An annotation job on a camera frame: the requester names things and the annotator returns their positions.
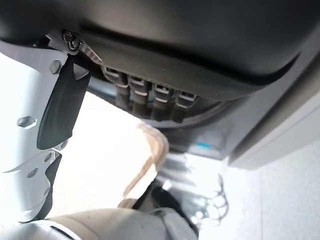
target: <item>white plastic panel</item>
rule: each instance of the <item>white plastic panel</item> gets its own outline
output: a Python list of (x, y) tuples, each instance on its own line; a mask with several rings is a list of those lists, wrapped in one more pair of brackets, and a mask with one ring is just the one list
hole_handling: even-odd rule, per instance
[(14, 208), (12, 214), (19, 212), (17, 216), (22, 222), (37, 215), (48, 194), (50, 183), (45, 171), (54, 158), (47, 162), (44, 159), (54, 151), (39, 150), (37, 138), (59, 77), (59, 73), (50, 71), (50, 65), (55, 60), (64, 65), (67, 58), (56, 50), (0, 41), (1, 193), (2, 200), (7, 202), (5, 207)]

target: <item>black plastic panel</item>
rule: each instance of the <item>black plastic panel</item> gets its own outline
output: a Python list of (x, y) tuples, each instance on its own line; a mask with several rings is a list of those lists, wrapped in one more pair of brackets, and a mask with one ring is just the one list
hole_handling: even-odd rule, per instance
[(300, 74), (320, 53), (320, 28), (302, 49), (292, 69), (281, 79), (237, 103), (211, 120), (194, 127), (165, 127), (152, 121), (168, 138), (171, 151), (188, 152), (213, 159), (224, 159), (268, 114), (282, 95), (299, 80)]
[(86, 26), (264, 76), (299, 53), (319, 9), (319, 0), (2, 0), (0, 38), (23, 42), (53, 26)]
[(61, 162), (62, 155), (59, 153), (57, 154), (57, 157), (55, 158), (54, 162), (50, 164), (50, 166), (47, 168), (45, 171), (45, 176), (48, 178), (50, 182), (50, 190), (48, 192), (48, 195), (46, 196), (45, 202), (39, 211), (39, 213), (32, 219), (32, 221), (36, 220), (43, 220), (46, 218), (48, 213), (51, 211), (52, 206), (53, 206), (53, 191), (54, 191), (54, 183), (55, 183), (55, 178), (57, 175), (57, 171)]
[(76, 79), (75, 58), (69, 56), (62, 67), (45, 108), (37, 138), (37, 148), (50, 149), (72, 137), (90, 73)]
[(293, 64), (269, 76), (251, 77), (97, 35), (92, 31), (82, 32), (82, 37), (112, 69), (217, 101), (254, 93), (282, 77)]

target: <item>mounting hole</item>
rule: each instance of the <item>mounting hole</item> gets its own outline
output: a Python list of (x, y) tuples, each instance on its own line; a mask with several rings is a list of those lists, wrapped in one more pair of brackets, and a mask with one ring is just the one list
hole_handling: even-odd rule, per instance
[(48, 188), (44, 191), (43, 196), (47, 195), (49, 191), (50, 191), (50, 187), (48, 186)]
[(53, 158), (54, 158), (54, 153), (50, 152), (47, 156), (45, 156), (44, 162), (46, 163), (46, 162), (50, 161)]
[(67, 140), (63, 141), (62, 143), (60, 143), (59, 145), (55, 146), (54, 148), (55, 148), (56, 150), (58, 150), (58, 151), (61, 151), (61, 150), (63, 150), (63, 149), (67, 146), (68, 141), (69, 141), (69, 140), (67, 139)]
[(38, 172), (38, 169), (39, 169), (39, 168), (33, 169), (31, 172), (29, 172), (29, 174), (28, 174), (26, 177), (27, 177), (28, 179), (33, 178), (33, 177), (36, 175), (36, 173)]
[(61, 68), (61, 62), (59, 60), (54, 60), (49, 66), (50, 72), (53, 74), (59, 73), (60, 68)]
[(37, 119), (33, 118), (32, 116), (25, 116), (19, 118), (16, 124), (21, 128), (30, 129), (37, 125)]

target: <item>screw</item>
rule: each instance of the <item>screw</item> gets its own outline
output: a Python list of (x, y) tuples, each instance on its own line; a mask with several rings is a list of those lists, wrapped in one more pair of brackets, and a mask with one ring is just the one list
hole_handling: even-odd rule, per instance
[(62, 39), (63, 39), (63, 41), (65, 41), (66, 43), (70, 43), (70, 42), (74, 39), (74, 36), (71, 34), (71, 32), (66, 31), (66, 32), (64, 32), (63, 35), (62, 35)]
[(53, 74), (57, 74), (60, 68), (61, 68), (61, 62), (59, 60), (54, 60), (49, 67), (50, 72)]
[(69, 43), (69, 48), (71, 51), (75, 51), (79, 48), (80, 41), (77, 37), (73, 38), (73, 40)]

